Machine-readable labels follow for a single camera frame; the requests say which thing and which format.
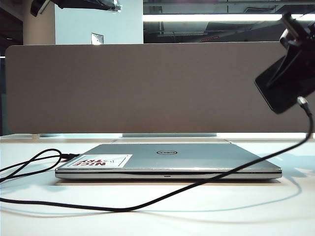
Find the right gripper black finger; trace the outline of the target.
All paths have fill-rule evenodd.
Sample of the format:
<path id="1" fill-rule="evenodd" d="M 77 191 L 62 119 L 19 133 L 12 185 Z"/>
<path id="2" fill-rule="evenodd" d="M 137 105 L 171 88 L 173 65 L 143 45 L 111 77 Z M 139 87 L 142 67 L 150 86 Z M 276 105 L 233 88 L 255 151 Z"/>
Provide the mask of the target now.
<path id="1" fill-rule="evenodd" d="M 287 54 L 281 62 L 280 67 L 277 69 L 276 73 L 272 77 L 272 79 L 267 83 L 267 87 L 271 88 L 278 84 L 286 71 L 291 67 L 292 62 L 294 61 L 296 56 L 296 50 L 294 48 L 288 48 Z"/>

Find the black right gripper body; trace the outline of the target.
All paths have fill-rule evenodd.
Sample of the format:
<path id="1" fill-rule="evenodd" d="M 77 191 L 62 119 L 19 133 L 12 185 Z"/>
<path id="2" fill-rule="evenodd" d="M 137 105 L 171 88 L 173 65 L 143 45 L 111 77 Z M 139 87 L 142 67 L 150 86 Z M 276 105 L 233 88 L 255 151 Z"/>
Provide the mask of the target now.
<path id="1" fill-rule="evenodd" d="M 280 36 L 279 42 L 288 49 L 290 43 L 302 43 L 315 39 L 315 15 L 305 14 L 293 18 L 291 13 L 285 13 L 281 17 L 285 30 Z"/>

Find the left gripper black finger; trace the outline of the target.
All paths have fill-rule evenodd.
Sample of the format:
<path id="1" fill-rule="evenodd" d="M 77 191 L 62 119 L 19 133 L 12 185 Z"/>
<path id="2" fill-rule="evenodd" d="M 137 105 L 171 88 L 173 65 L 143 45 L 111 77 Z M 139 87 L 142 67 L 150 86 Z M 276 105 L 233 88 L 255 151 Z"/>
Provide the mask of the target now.
<path id="1" fill-rule="evenodd" d="M 59 8 L 98 9 L 118 12 L 122 5 L 117 0 L 53 0 Z"/>

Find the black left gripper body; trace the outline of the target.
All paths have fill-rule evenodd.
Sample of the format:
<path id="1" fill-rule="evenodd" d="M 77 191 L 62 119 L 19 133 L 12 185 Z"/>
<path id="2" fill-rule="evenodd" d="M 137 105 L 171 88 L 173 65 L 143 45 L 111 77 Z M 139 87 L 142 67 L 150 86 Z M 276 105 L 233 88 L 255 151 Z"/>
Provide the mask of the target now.
<path id="1" fill-rule="evenodd" d="M 50 2 L 50 0 L 32 0 L 30 7 L 31 15 L 37 17 L 38 14 L 42 14 Z"/>

